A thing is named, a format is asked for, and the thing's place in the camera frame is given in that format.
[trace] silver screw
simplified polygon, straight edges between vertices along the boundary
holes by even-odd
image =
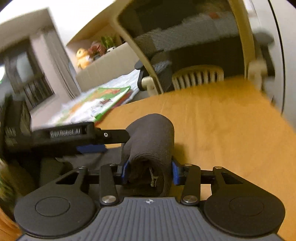
[[[194,203],[194,202],[198,201],[198,198],[193,195],[187,195],[187,196],[183,197],[183,201],[187,202],[187,203]]]
[[[116,197],[114,197],[112,195],[104,196],[104,197],[102,197],[102,201],[104,203],[113,203],[116,201]]]

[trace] wooden table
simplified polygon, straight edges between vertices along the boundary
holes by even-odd
[[[150,97],[114,109],[100,127],[124,129],[150,113],[173,123],[180,163],[223,166],[280,198],[286,217],[279,235],[296,240],[296,136],[250,82],[236,77]],[[209,195],[202,188],[202,198]]]

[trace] orange plush toy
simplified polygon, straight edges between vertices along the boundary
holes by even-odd
[[[85,69],[91,63],[89,52],[86,49],[78,49],[76,53],[76,58],[77,66],[81,69]]]

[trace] rolled gray cloth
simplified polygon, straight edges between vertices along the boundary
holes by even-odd
[[[130,139],[122,144],[121,159],[129,160],[131,165],[129,186],[146,196],[150,183],[156,189],[155,196],[166,196],[172,183],[173,124],[163,115],[150,114],[134,121],[126,130]]]

